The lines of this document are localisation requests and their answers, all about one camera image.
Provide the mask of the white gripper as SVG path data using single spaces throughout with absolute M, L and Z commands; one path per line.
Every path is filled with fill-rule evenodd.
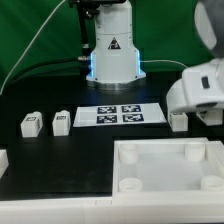
M 166 96 L 170 113 L 224 109 L 224 64 L 185 69 Z

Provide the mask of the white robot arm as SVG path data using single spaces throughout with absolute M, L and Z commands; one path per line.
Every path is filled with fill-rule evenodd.
M 102 88 L 128 86 L 145 77 L 139 51 L 132 39 L 132 6 L 129 0 L 68 0 L 79 12 L 80 26 L 95 20 L 96 47 L 90 50 L 86 79 Z M 197 0 L 194 23 L 214 59 L 182 72 L 166 96 L 168 111 L 196 112 L 224 109 L 224 0 Z

